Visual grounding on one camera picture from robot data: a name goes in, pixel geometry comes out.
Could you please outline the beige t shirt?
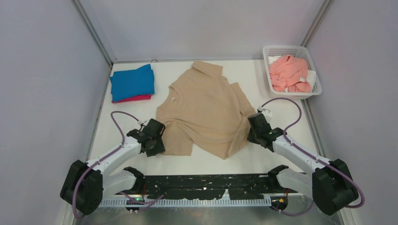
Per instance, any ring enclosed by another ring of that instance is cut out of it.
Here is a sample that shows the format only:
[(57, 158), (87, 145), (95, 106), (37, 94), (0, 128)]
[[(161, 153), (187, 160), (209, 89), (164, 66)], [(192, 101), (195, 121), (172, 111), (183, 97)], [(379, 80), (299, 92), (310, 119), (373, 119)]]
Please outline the beige t shirt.
[(166, 155), (189, 156), (193, 145), (227, 159), (248, 143), (248, 117), (255, 113), (238, 83), (229, 83), (222, 66), (193, 62), (168, 88), (156, 119), (165, 125)]

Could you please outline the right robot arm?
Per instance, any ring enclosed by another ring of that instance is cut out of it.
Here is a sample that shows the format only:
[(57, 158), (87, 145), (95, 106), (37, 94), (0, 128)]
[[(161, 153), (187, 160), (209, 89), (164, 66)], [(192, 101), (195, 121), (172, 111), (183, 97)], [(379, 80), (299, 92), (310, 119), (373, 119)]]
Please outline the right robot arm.
[(268, 187), (273, 192), (289, 188), (310, 197), (326, 215), (333, 215), (356, 201), (360, 194), (354, 186), (347, 164), (331, 161), (307, 152), (279, 127), (271, 128), (263, 113), (249, 116), (251, 126), (247, 140), (283, 156), (297, 167), (296, 172), (281, 165), (269, 172)]

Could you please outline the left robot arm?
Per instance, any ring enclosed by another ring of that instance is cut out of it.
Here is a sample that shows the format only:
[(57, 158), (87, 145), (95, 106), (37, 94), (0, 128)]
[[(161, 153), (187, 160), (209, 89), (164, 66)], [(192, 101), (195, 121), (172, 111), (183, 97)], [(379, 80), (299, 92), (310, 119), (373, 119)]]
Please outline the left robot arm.
[(114, 149), (86, 162), (73, 162), (60, 191), (61, 199), (86, 216), (93, 213), (103, 199), (114, 194), (127, 190), (139, 194), (145, 185), (142, 172), (131, 166), (118, 173), (114, 171), (142, 153), (147, 157), (164, 153), (164, 130), (164, 124), (150, 119), (140, 129), (122, 135), (121, 143)]

